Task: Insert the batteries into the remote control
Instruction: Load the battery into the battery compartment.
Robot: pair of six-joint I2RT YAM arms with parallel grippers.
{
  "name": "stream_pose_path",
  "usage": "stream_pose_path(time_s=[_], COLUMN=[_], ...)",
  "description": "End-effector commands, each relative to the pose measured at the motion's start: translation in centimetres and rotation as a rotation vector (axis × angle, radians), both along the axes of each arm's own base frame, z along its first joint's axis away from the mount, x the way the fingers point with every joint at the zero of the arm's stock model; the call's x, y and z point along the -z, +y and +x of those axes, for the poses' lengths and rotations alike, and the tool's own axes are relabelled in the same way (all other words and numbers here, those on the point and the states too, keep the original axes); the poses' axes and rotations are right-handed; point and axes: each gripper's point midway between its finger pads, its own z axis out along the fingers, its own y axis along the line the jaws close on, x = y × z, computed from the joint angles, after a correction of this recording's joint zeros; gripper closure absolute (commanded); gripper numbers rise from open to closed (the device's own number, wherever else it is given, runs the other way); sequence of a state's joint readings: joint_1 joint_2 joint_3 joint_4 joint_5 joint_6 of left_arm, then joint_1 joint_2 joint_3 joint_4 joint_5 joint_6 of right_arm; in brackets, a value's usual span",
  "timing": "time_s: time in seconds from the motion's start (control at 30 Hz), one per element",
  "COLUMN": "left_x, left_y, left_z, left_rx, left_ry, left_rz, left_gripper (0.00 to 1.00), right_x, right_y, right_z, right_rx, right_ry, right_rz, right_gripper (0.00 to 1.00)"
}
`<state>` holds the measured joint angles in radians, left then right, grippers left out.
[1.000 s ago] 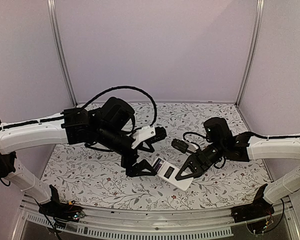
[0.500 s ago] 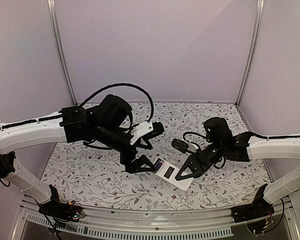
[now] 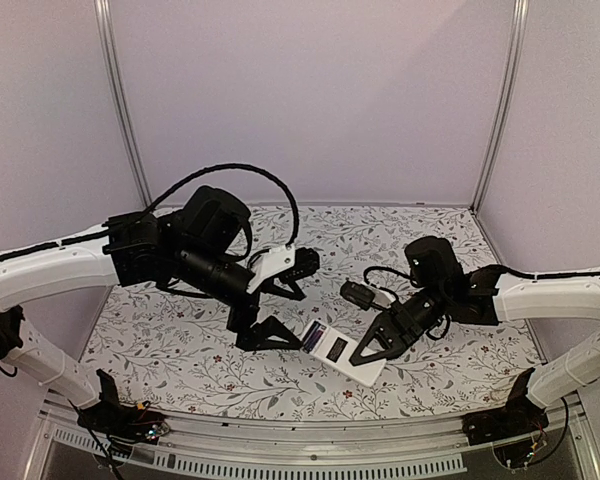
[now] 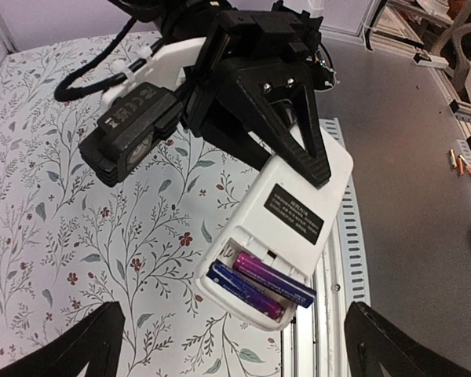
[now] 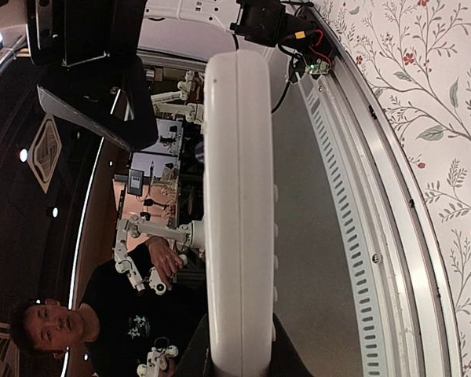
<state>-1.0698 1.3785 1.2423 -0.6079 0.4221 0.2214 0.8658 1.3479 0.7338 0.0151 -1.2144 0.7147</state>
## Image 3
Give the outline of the black battery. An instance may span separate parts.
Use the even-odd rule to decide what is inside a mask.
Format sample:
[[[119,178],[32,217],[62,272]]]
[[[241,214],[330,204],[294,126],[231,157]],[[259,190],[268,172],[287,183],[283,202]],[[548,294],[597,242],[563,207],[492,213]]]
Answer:
[[[303,339],[304,350],[307,352],[312,351],[322,334],[323,326],[319,323],[313,323]]]
[[[325,326],[319,326],[312,332],[312,335],[309,337],[307,343],[307,350],[309,352],[316,347],[316,344],[320,341],[326,330],[327,328]]]

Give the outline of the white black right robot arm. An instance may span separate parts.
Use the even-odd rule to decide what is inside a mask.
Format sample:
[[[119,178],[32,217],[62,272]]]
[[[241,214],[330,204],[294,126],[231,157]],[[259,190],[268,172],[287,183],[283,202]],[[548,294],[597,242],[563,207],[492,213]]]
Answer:
[[[523,273],[494,264],[463,271],[451,243],[427,236],[405,248],[417,291],[381,308],[350,357],[354,366],[396,359],[435,324],[497,326],[531,319],[600,321],[600,267]],[[553,402],[600,378],[600,330],[559,358],[520,374],[498,392],[497,427],[517,436]]]

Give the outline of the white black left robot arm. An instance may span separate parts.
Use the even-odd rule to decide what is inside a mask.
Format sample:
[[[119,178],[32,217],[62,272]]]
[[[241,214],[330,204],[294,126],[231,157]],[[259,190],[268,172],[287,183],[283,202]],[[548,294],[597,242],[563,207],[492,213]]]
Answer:
[[[103,286],[151,282],[189,297],[211,298],[230,309],[228,329],[245,351],[296,350],[299,339],[279,320],[260,320],[259,299],[303,298],[299,281],[319,266],[316,251],[294,244],[235,255],[230,246],[252,233],[249,208],[232,194],[198,188],[169,214],[132,212],[79,236],[0,252],[0,361],[62,394],[108,434],[128,426],[113,378],[70,358],[24,319],[25,303]]]

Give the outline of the black battery front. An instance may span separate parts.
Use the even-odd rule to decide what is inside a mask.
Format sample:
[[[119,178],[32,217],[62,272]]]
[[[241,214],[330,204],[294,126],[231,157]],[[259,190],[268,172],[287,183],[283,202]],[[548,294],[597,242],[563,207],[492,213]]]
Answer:
[[[312,332],[312,335],[309,337],[307,343],[307,350],[309,352],[316,347],[316,344],[320,341],[326,330],[327,328],[325,326],[319,326]]]

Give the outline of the white and red remote control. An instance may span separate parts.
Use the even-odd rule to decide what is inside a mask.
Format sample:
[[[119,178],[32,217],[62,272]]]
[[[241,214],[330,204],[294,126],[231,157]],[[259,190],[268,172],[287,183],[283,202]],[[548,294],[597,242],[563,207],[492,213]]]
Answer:
[[[316,344],[316,347],[311,352],[307,352],[303,348],[303,339],[313,323],[319,323],[325,326],[327,330]],[[365,365],[351,365],[349,358],[358,342],[318,320],[310,321],[304,328],[301,342],[301,350],[306,354],[365,387],[374,385],[387,363],[386,360],[383,360]]]

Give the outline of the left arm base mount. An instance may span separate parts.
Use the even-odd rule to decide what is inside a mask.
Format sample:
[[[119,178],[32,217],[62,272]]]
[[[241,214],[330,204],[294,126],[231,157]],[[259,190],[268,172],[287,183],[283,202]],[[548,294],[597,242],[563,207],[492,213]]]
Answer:
[[[131,444],[156,444],[170,432],[165,415],[152,410],[149,401],[135,406],[123,405],[114,378],[102,369],[98,369],[96,375],[101,391],[93,406],[78,409],[79,426]]]

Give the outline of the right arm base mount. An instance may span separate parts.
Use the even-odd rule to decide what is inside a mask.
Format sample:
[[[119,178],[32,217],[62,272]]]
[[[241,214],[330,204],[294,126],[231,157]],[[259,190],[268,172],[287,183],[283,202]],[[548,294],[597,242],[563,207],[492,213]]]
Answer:
[[[503,440],[544,429],[549,425],[545,407],[528,398],[528,383],[534,368],[510,378],[490,394],[494,407],[461,417],[462,431],[470,445]]]

